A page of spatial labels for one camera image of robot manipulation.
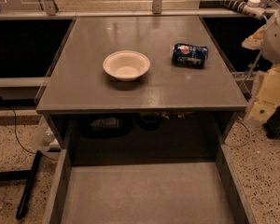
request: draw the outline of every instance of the black metal stand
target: black metal stand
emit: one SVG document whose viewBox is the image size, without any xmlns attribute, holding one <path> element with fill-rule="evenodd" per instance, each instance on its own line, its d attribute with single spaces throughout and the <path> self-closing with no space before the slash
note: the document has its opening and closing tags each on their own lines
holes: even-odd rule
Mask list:
<svg viewBox="0 0 280 224">
<path fill-rule="evenodd" d="M 280 106 L 264 124 L 264 127 L 268 131 L 268 138 L 274 138 L 278 133 L 280 133 Z"/>
<path fill-rule="evenodd" d="M 41 160 L 41 156 L 42 153 L 40 151 L 37 151 L 31 170 L 0 172 L 0 181 L 27 179 L 25 189 L 21 196 L 21 201 L 16 214 L 16 219 L 21 219 L 25 217 L 27 213 L 27 204 L 35 181 L 35 176 Z"/>
</svg>

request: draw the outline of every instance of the blue can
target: blue can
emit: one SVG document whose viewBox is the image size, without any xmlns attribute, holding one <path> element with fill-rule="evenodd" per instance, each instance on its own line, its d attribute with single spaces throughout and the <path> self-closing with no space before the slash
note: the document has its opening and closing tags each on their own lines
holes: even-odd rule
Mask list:
<svg viewBox="0 0 280 224">
<path fill-rule="evenodd" d="M 188 67 L 202 68 L 207 59 L 208 48 L 206 46 L 192 46 L 190 44 L 177 43 L 174 46 L 172 60 L 175 64 Z"/>
</svg>

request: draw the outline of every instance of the speckled floor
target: speckled floor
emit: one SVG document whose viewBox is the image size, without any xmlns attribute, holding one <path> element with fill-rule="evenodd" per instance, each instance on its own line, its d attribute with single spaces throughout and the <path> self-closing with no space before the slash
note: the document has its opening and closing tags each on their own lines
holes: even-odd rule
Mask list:
<svg viewBox="0 0 280 224">
<path fill-rule="evenodd" d="M 33 145 L 39 116 L 34 110 L 17 112 L 17 135 L 21 144 L 35 152 Z M 14 113 L 9 110 L 0 111 L 0 172 L 14 170 L 29 170 L 35 155 L 24 151 L 15 136 Z M 42 216 L 47 204 L 51 181 L 56 167 L 56 161 L 42 158 L 35 185 L 28 203 L 25 218 L 15 218 L 26 180 L 0 182 L 0 224 L 42 223 Z"/>
<path fill-rule="evenodd" d="M 231 161 L 245 196 L 259 224 L 280 223 L 280 134 L 266 137 L 262 127 L 248 127 L 250 141 L 243 147 L 230 147 Z M 226 140 L 231 146 L 246 143 L 249 134 L 235 123 Z"/>
</svg>

